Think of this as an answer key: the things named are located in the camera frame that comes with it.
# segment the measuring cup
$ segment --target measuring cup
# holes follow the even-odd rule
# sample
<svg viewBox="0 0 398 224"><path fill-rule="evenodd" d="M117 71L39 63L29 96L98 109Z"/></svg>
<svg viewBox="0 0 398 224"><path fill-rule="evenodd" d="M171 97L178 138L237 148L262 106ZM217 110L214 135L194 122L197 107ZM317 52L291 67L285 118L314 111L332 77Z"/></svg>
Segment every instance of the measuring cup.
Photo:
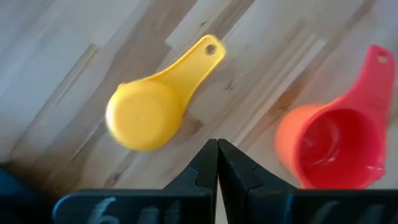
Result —
<svg viewBox="0 0 398 224"><path fill-rule="evenodd" d="M394 57L368 49L360 76L329 104L292 110L277 128L283 165L308 189L363 189L384 175Z"/></svg>
<svg viewBox="0 0 398 224"><path fill-rule="evenodd" d="M113 137L140 151L165 144L179 129L193 93L225 52L215 36L206 35L165 70L120 84L106 107L106 123Z"/></svg>

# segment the orange measuring cup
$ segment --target orange measuring cup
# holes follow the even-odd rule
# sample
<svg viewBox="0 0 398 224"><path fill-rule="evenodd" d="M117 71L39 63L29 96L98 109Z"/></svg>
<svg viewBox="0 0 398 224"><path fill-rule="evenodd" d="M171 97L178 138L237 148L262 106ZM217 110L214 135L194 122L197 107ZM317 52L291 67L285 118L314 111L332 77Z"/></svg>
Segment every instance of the orange measuring cup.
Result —
<svg viewBox="0 0 398 224"><path fill-rule="evenodd" d="M394 56L372 45L345 95L300 106L283 118L276 151L303 188L363 189L384 175L394 72Z"/></svg>

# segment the dark object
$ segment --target dark object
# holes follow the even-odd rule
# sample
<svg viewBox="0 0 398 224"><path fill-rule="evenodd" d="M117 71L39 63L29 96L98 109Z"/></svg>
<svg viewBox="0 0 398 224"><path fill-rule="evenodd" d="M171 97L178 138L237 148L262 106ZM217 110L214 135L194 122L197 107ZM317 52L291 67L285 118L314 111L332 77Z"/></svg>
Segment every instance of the dark object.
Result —
<svg viewBox="0 0 398 224"><path fill-rule="evenodd" d="M0 223L52 223L50 200L0 168Z"/></svg>
<svg viewBox="0 0 398 224"><path fill-rule="evenodd" d="M228 223L398 223L395 190L299 190L227 140L210 139L162 190L82 190L55 223L214 223L217 171Z"/></svg>

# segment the wooden table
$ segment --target wooden table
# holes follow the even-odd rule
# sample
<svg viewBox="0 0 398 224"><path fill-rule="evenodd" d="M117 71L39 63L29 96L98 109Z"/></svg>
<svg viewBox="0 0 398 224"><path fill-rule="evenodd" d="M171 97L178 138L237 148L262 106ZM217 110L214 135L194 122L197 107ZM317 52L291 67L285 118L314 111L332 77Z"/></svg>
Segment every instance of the wooden table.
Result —
<svg viewBox="0 0 398 224"><path fill-rule="evenodd" d="M208 138L226 138L297 184L275 156L275 127L298 105L343 94L368 45L398 53L397 11L396 0L3 0L0 159L55 195L160 189ZM162 70L205 34L228 54L177 135L154 152L116 144L104 124L116 87ZM395 97L387 174L374 188L398 186L397 118Z"/></svg>

